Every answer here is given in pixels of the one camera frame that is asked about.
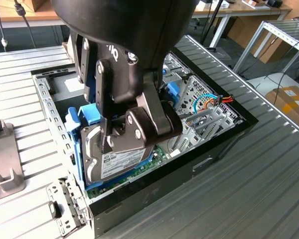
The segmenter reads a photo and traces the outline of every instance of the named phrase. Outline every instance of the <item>green circuit board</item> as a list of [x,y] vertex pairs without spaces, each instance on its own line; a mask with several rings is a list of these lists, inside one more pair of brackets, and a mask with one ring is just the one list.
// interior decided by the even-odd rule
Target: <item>green circuit board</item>
[[88,197],[89,197],[89,199],[95,198],[95,197],[101,195],[102,193],[105,193],[106,191],[111,190],[111,189],[119,186],[120,184],[125,183],[126,181],[129,181],[130,179],[148,171],[149,169],[159,166],[166,160],[168,160],[168,158],[166,157],[164,151],[160,147],[155,146],[153,149],[153,158],[150,162],[148,162],[147,164],[143,165],[142,167],[140,167],[138,169],[135,169],[131,175],[114,183],[113,185],[110,185],[106,188],[102,188],[102,186],[100,186],[98,188],[93,188],[93,189],[87,191]]

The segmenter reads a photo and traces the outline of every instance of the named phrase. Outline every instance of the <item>wooden desk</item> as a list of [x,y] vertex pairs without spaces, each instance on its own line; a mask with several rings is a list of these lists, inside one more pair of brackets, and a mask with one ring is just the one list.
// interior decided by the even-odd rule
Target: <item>wooden desk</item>
[[[26,27],[22,17],[16,13],[14,8],[0,6],[0,16],[4,28]],[[46,1],[37,12],[27,12],[25,16],[30,26],[64,24],[54,12],[50,0]]]
[[[210,44],[210,47],[216,47],[228,20],[232,16],[257,16],[257,15],[279,15],[277,20],[283,20],[286,15],[292,10],[292,8],[283,4],[281,8],[271,7],[270,9],[255,10],[246,4],[242,3],[241,0],[236,0],[234,4],[230,4],[229,8],[220,9],[218,11],[217,17],[222,17],[222,20],[217,28],[214,38]],[[200,10],[196,8],[193,17],[204,18],[208,16],[209,8],[204,8]]]

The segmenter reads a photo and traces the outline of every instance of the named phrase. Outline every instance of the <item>metal bracket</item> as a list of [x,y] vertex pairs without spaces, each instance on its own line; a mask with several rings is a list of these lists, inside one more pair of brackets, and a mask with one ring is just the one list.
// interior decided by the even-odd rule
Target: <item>metal bracket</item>
[[23,190],[24,186],[12,124],[0,120],[0,199]]
[[61,235],[68,236],[90,220],[90,214],[80,188],[73,176],[61,178],[46,188],[51,215],[56,219]]

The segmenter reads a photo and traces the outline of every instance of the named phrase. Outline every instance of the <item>blue cable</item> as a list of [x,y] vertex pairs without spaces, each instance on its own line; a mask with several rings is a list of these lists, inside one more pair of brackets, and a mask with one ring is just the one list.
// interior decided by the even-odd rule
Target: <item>blue cable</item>
[[197,102],[199,99],[203,98],[203,97],[211,97],[211,98],[214,98],[214,99],[217,99],[217,96],[213,95],[213,94],[205,94],[205,95],[202,95],[200,97],[198,97],[195,101],[194,101],[194,113],[197,114],[197,110],[196,110],[196,106],[197,106]]

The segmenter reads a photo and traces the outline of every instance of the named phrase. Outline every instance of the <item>table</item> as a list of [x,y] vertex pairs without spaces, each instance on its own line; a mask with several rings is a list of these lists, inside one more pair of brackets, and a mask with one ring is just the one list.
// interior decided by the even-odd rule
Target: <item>table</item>
[[[217,17],[222,17],[222,20],[218,26],[215,36],[210,44],[210,47],[216,47],[221,34],[223,33],[228,20],[231,16],[253,16],[253,15],[279,15],[278,20],[285,18],[287,13],[292,9],[286,5],[282,5],[280,9],[271,8],[264,10],[254,10],[242,2],[230,4],[229,8],[220,9]],[[203,10],[196,9],[193,18],[205,18],[208,16],[208,8]],[[2,19],[3,27],[25,27],[25,23],[22,18],[17,15],[13,8],[0,7],[0,15]],[[27,12],[26,17],[30,26],[46,26],[46,25],[62,25],[64,24],[54,12],[51,1],[47,1],[37,12]]]
[[[177,47],[259,123],[224,159],[99,238],[299,238],[299,127],[191,37]],[[0,53],[0,118],[17,127],[26,183],[0,200],[0,238],[60,238],[45,187],[66,170],[30,71],[70,62],[61,46]]]
[[[296,20],[283,20],[283,21],[263,21],[255,32],[254,36],[250,40],[247,45],[245,51],[239,58],[237,64],[235,65],[233,71],[237,73],[239,69],[242,67],[243,62],[249,54],[249,51],[255,44],[255,42],[260,37],[263,30],[266,29],[269,31],[269,34],[274,34],[279,37],[281,40],[288,43],[293,48],[299,51],[299,21]],[[267,39],[264,39],[260,48],[264,47]],[[287,69],[295,62],[295,60],[299,57],[299,52],[292,58],[292,60],[288,63],[288,65],[283,69],[283,72],[286,72]]]
[[[14,8],[0,6],[0,16],[2,26],[4,28],[10,27],[26,27],[22,17],[20,17]],[[51,26],[63,25],[64,23],[54,12],[51,1],[46,1],[37,12],[27,12],[26,19],[30,26]]]
[[[216,47],[230,17],[232,16],[279,15],[278,20],[283,20],[291,10],[292,9],[285,4],[283,4],[280,8],[271,7],[270,9],[255,10],[245,5],[240,0],[237,0],[235,4],[230,4],[229,8],[220,9],[218,11],[217,17],[222,17],[222,19],[210,44],[210,47]],[[193,17],[207,17],[208,11],[208,8],[205,8],[204,10],[199,10],[196,8]]]

